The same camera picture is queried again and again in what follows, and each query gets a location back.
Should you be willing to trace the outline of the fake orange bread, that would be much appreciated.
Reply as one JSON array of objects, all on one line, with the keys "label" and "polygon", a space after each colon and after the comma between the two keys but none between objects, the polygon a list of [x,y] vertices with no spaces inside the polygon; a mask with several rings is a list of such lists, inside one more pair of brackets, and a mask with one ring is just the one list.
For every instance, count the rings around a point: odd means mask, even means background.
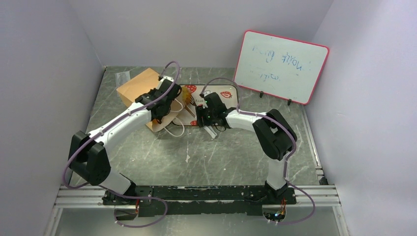
[{"label": "fake orange bread", "polygon": [[187,86],[181,87],[181,97],[185,106],[191,103],[192,93]]}]

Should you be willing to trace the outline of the brown paper bag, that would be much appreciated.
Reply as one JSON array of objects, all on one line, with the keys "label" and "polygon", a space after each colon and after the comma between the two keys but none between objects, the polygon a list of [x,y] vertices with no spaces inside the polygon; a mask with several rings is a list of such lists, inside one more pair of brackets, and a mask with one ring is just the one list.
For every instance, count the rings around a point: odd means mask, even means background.
[{"label": "brown paper bag", "polygon": [[[134,100],[140,95],[149,92],[151,89],[157,87],[159,73],[154,71],[151,68],[146,69],[141,72],[139,75],[133,77],[131,80],[127,81],[123,85],[117,88],[117,93],[121,98],[122,102],[126,107],[129,107]],[[159,132],[162,129],[165,129],[168,124],[172,121],[178,121],[179,118],[177,115],[185,108],[186,102],[182,96],[182,93],[174,99],[171,104],[170,113],[162,118],[162,123],[159,124],[156,121],[151,121],[146,124],[146,126],[152,132]]]}]

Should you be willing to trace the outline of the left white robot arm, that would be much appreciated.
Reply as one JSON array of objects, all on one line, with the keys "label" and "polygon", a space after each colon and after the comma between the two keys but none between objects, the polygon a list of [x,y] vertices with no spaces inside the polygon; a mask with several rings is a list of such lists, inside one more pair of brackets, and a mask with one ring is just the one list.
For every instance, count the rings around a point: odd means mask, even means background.
[{"label": "left white robot arm", "polygon": [[130,133],[151,121],[161,122],[182,88],[172,78],[160,78],[157,87],[139,95],[121,114],[89,132],[79,131],[71,140],[67,168],[87,184],[116,193],[123,204],[136,198],[136,184],[112,168],[108,153]]}]

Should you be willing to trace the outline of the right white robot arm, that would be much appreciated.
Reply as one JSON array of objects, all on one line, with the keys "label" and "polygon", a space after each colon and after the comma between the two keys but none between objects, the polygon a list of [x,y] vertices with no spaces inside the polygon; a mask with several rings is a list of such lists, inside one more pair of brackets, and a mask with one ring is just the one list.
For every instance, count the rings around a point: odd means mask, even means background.
[{"label": "right white robot arm", "polygon": [[200,94],[204,103],[196,107],[199,127],[220,126],[225,129],[243,129],[256,134],[258,142],[269,157],[268,176],[265,182],[266,199],[276,204],[284,197],[289,186],[288,160],[297,149],[297,136],[277,109],[254,113],[227,108],[215,93]]}]

